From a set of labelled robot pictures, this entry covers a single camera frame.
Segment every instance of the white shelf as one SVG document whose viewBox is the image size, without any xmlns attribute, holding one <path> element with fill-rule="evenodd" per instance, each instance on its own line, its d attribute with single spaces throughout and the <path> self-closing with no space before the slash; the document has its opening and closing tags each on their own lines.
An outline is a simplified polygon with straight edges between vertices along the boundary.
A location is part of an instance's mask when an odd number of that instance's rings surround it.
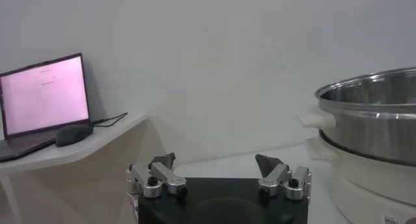
<svg viewBox="0 0 416 224">
<path fill-rule="evenodd" d="M 23 158 L 0 163 L 0 175 L 76 162 L 106 146 L 146 118 L 144 114 L 128 114 L 112 127 L 94 128 L 92 135 L 79 143 L 66 147 L 51 145 Z"/>
</svg>

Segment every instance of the metal bracket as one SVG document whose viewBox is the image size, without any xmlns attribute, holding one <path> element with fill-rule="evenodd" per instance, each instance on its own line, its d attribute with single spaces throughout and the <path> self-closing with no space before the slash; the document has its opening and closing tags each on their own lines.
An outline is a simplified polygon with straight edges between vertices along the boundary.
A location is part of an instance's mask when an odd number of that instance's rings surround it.
<svg viewBox="0 0 416 224">
<path fill-rule="evenodd" d="M 259 196 L 262 200 L 279 193 L 279 187 L 292 177 L 292 171 L 286 164 L 278 164 L 267 177 L 259 180 Z"/>
<path fill-rule="evenodd" d="M 168 193 L 176 195 L 178 197 L 184 197 L 188 194 L 187 180 L 183 177 L 175 175 L 170 169 L 168 169 L 161 162 L 151 164 L 150 173 L 166 183 L 168 187 Z"/>
<path fill-rule="evenodd" d="M 309 168 L 299 166 L 291 180 L 285 183 L 285 197 L 290 200 L 301 200 L 306 197 L 311 201 L 312 174 Z"/>
<path fill-rule="evenodd" d="M 139 192 L 143 193 L 144 197 L 156 198 L 162 195 L 162 182 L 157 178 L 152 177 L 148 170 L 140 165 L 131 165 L 131 182 L 136 185 Z"/>
</svg>

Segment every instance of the label sticker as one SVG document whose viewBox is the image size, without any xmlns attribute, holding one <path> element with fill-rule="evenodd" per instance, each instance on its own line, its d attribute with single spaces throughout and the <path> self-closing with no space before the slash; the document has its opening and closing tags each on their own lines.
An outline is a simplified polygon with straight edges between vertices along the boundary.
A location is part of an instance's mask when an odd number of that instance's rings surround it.
<svg viewBox="0 0 416 224">
<path fill-rule="evenodd" d="M 383 224 L 400 224 L 397 218 L 388 215 L 383 215 L 382 221 Z"/>
</svg>

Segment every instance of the black plastic base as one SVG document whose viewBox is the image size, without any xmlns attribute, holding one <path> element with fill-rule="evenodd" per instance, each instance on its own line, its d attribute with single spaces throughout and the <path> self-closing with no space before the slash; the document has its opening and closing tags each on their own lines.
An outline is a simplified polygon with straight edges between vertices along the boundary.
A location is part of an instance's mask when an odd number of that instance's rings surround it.
<svg viewBox="0 0 416 224">
<path fill-rule="evenodd" d="M 261 202 L 258 179 L 187 178 L 180 200 L 164 189 L 156 199 L 139 199 L 140 224 L 307 224 L 307 199 L 283 195 Z"/>
</svg>

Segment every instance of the laptop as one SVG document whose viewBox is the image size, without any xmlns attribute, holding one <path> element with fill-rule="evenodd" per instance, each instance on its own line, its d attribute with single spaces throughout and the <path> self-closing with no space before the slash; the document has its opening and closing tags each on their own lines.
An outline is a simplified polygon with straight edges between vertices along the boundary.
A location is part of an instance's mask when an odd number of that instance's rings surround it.
<svg viewBox="0 0 416 224">
<path fill-rule="evenodd" d="M 0 74 L 0 106 L 0 162 L 55 143 L 63 126 L 90 124 L 82 54 Z"/>
</svg>

